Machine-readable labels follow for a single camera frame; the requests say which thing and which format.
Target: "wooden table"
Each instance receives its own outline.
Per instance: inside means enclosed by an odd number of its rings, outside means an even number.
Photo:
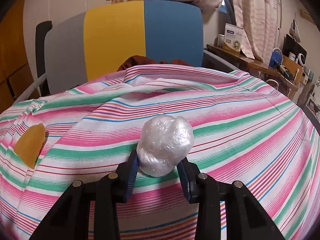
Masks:
[[[224,60],[232,64],[234,64],[234,62],[239,63],[240,68],[244,68],[245,71],[248,71],[248,72],[250,70],[260,71],[262,73],[280,78],[281,81],[294,92],[298,91],[299,89],[298,86],[286,80],[284,76],[281,75],[280,72],[277,71],[275,68],[270,67],[269,65],[267,65],[266,63],[260,60],[248,58],[245,55],[233,53],[231,51],[224,50],[221,47],[210,45],[210,44],[207,44],[207,49],[209,52],[223,58]]]

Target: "box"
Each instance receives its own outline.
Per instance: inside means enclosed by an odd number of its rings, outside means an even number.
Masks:
[[[226,23],[223,49],[240,53],[243,28]]]

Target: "plastic wrap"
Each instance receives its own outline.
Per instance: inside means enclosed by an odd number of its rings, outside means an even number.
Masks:
[[[165,176],[188,155],[193,143],[192,126],[182,116],[156,116],[143,125],[140,133],[140,169],[153,177]]]

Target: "striped tablecloth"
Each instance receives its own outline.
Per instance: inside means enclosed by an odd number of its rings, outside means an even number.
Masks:
[[[2,113],[0,219],[6,230],[28,239],[71,182],[115,171],[146,120],[159,114],[191,123],[195,144],[188,160],[202,172],[226,183],[243,181],[286,239],[306,235],[320,209],[319,135],[311,122],[246,72],[179,65],[135,66]],[[47,140],[32,170],[13,148],[38,123]],[[129,203],[117,206],[121,239],[193,239],[197,209],[184,199],[176,169],[161,178],[138,172]]]

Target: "blue panel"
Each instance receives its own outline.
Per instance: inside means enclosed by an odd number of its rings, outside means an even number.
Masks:
[[[175,1],[145,0],[146,56],[157,62],[182,59],[201,66],[203,23],[198,7]]]

